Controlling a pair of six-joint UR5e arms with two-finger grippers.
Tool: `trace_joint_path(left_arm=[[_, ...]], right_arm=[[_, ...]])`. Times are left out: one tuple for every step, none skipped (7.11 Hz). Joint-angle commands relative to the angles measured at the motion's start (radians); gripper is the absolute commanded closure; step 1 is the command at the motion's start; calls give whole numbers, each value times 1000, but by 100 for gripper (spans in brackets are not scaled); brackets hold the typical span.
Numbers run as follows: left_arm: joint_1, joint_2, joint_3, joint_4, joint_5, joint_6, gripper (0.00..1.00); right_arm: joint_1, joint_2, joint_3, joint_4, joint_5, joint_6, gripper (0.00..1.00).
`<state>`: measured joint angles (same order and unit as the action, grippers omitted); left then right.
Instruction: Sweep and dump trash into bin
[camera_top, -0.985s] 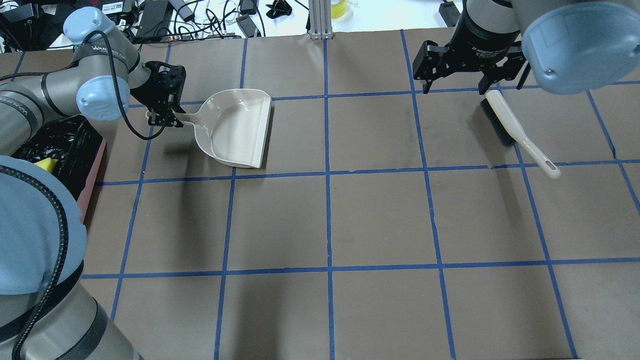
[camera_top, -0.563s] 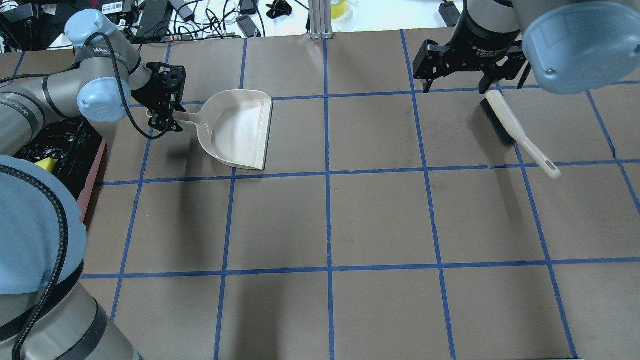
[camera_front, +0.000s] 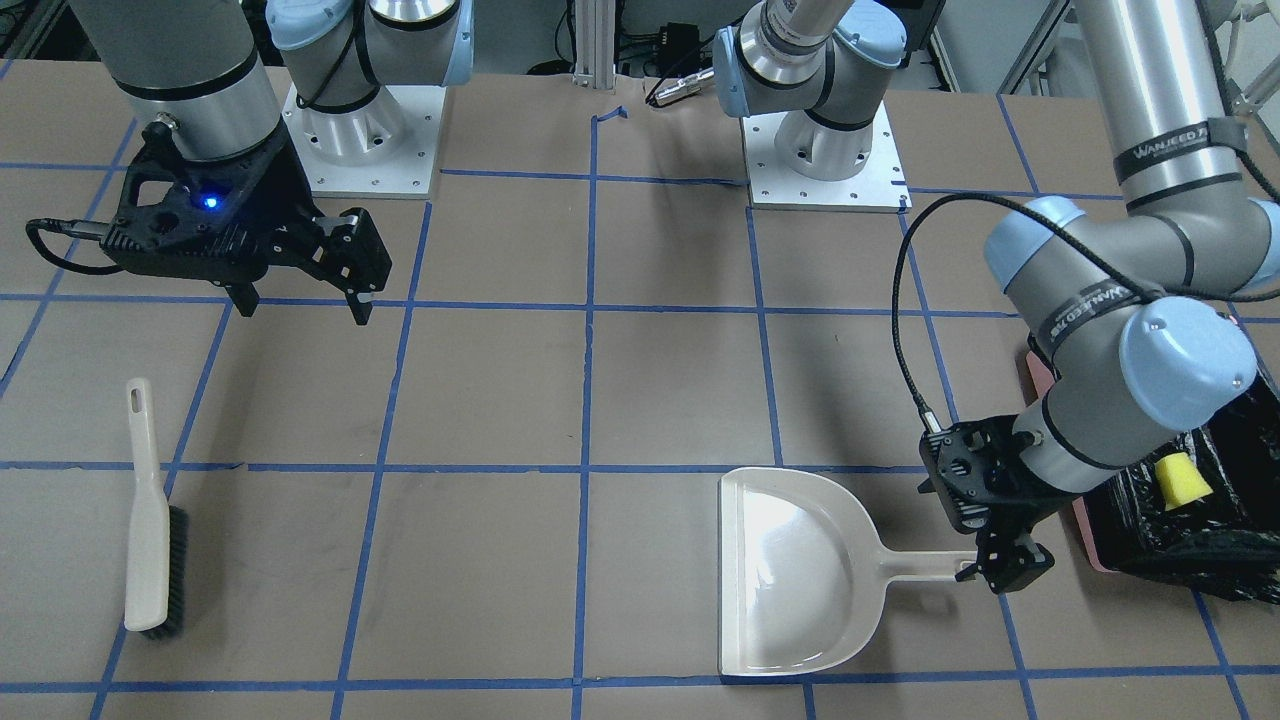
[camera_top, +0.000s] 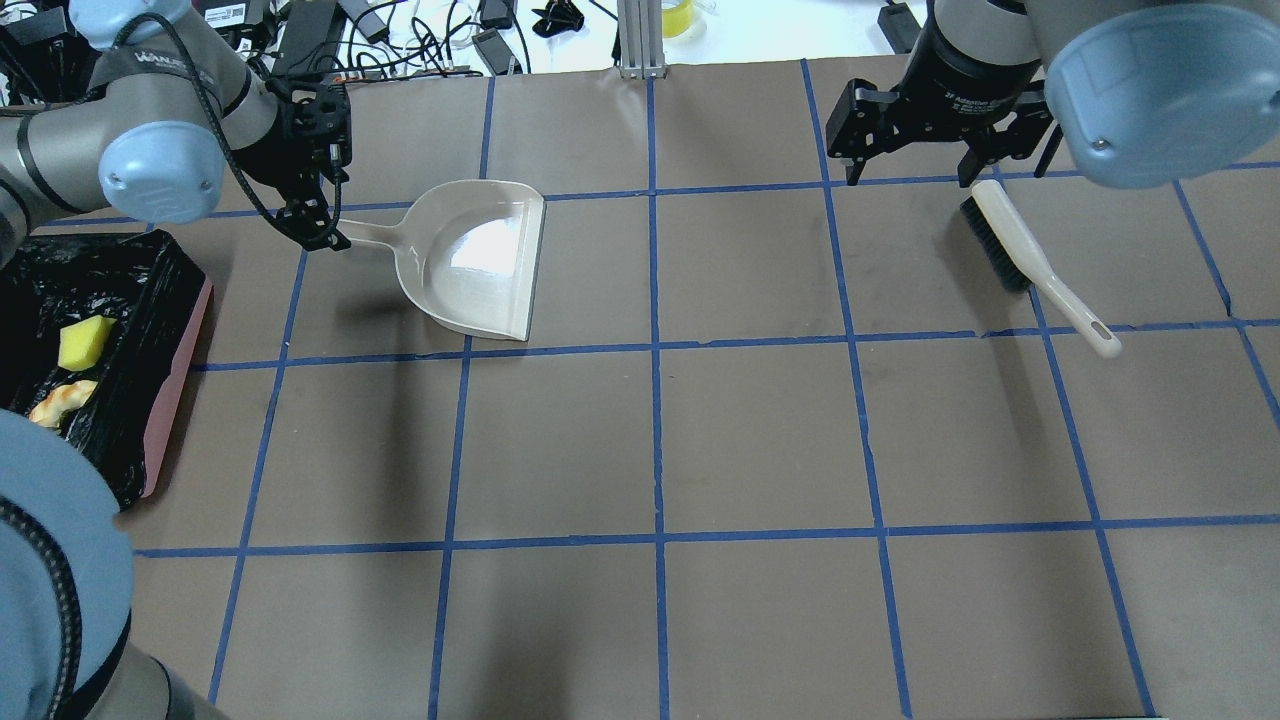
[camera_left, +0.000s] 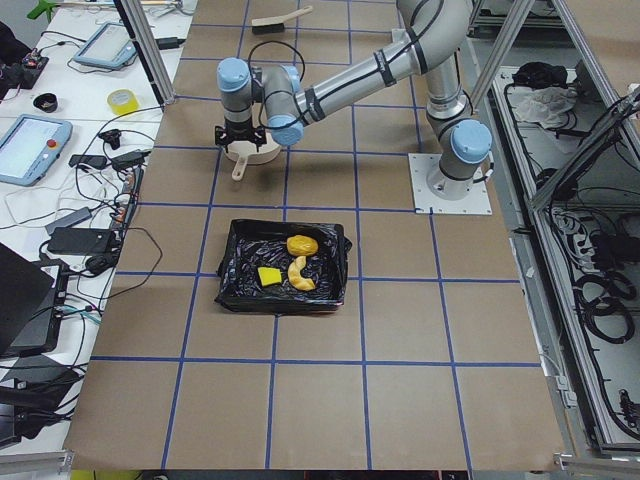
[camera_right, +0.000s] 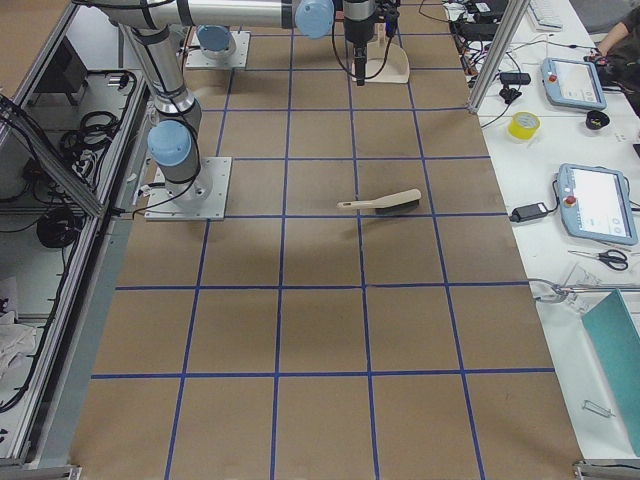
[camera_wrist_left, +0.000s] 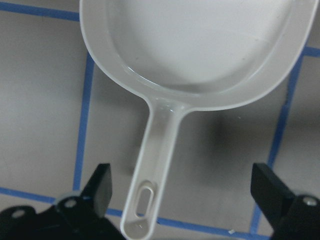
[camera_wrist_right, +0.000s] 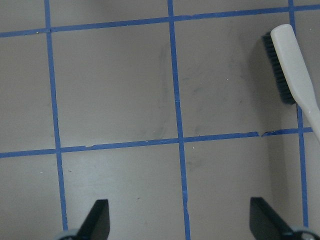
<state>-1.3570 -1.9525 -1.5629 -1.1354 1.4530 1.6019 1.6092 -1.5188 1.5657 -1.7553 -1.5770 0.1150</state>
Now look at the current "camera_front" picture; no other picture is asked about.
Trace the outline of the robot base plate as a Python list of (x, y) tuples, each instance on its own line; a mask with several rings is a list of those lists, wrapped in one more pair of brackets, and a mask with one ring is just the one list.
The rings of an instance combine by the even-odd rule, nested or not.
[(913, 206), (882, 102), (869, 126), (842, 132), (806, 113), (740, 120), (751, 205), (799, 211), (904, 213)]
[(365, 108), (325, 114), (297, 106), (283, 119), (314, 196), (428, 200), (433, 193), (448, 90), (389, 86)]

